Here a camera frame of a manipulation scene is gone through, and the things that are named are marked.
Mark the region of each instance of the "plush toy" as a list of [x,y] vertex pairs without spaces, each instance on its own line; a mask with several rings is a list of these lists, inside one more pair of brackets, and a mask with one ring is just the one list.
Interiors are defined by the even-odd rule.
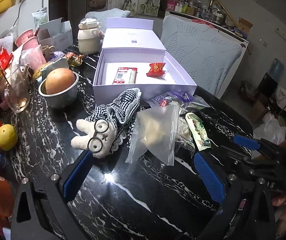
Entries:
[[140,104],[139,88],[127,89],[107,105],[97,106],[94,113],[76,122],[76,127],[85,136],[76,136],[71,145],[78,149],[89,149],[95,158],[103,158],[118,150],[127,137],[128,127],[132,127],[133,115]]

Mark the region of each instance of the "white and green package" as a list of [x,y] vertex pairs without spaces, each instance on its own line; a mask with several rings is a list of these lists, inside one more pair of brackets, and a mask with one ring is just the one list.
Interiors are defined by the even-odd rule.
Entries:
[[208,139],[206,130],[202,124],[203,121],[193,113],[187,113],[185,119],[199,151],[210,148],[211,142]]

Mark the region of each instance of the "bunny ear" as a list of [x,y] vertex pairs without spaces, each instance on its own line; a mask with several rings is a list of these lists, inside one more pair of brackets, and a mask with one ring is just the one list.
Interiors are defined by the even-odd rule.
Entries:
[[92,136],[85,135],[85,136],[75,136],[72,141],[70,141],[70,144],[72,147],[81,149],[81,150],[87,150],[87,144],[88,141],[91,139]]
[[78,119],[76,121],[76,127],[78,130],[87,133],[91,137],[93,136],[95,129],[94,129],[94,122],[89,122],[84,119]]

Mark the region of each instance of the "black marble table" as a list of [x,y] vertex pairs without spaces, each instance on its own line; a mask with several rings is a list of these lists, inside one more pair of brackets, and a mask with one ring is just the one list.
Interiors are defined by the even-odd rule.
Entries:
[[[78,53],[77,43],[66,51]],[[62,170],[82,152],[73,149],[71,139],[84,135],[76,121],[89,116],[95,108],[92,82],[99,55],[88,56],[73,71],[79,74],[78,98],[63,110],[48,108],[32,84],[29,107],[11,123],[17,128],[19,143],[11,155],[17,181],[23,177],[42,180]],[[204,121],[213,150],[222,145],[244,151],[232,143],[235,134],[252,137],[251,125],[226,104],[202,88],[196,94],[211,107],[197,113]],[[126,143],[117,152],[94,165],[75,200],[69,207],[92,239],[193,239],[204,229],[219,206],[197,174],[192,158],[180,150],[174,166],[165,166],[150,153],[133,164],[125,163]],[[62,231],[48,209],[57,235]]]

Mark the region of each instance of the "transparent dome lid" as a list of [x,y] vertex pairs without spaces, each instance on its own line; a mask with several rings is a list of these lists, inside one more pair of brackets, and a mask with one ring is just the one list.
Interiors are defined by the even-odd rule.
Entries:
[[80,21],[78,27],[80,30],[97,28],[98,27],[98,21],[95,17],[92,17],[92,16],[85,17]]

